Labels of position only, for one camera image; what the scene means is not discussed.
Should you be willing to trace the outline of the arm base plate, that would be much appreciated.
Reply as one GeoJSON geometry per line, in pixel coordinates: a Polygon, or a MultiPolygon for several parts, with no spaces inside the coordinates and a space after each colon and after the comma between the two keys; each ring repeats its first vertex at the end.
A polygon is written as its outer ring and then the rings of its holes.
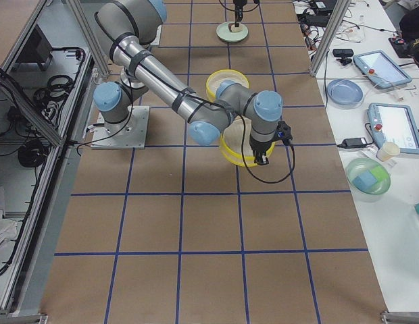
{"type": "Polygon", "coordinates": [[[92,149],[143,149],[145,148],[149,106],[128,106],[132,113],[119,124],[105,123],[99,112],[97,123],[102,126],[94,128],[92,149]]]}

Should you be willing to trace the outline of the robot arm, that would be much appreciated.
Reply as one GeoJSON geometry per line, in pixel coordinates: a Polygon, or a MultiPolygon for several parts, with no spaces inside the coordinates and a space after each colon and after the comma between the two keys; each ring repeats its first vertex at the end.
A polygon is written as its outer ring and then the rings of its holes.
{"type": "Polygon", "coordinates": [[[281,96],[269,90],[253,92],[234,80],[224,80],[213,103],[198,97],[147,50],[166,18],[163,1],[110,1],[95,14],[95,33],[114,64],[121,65],[127,76],[143,83],[189,124],[189,135],[197,144],[207,146],[217,140],[238,116],[249,119],[254,161],[265,165],[273,142],[289,144],[292,139],[281,119],[281,96]]]}
{"type": "Polygon", "coordinates": [[[243,21],[243,14],[251,12],[257,9],[260,6],[260,0],[253,0],[254,7],[251,9],[245,9],[245,6],[248,4],[248,0],[233,0],[234,9],[231,11],[235,15],[235,24],[239,24],[243,21]]]}

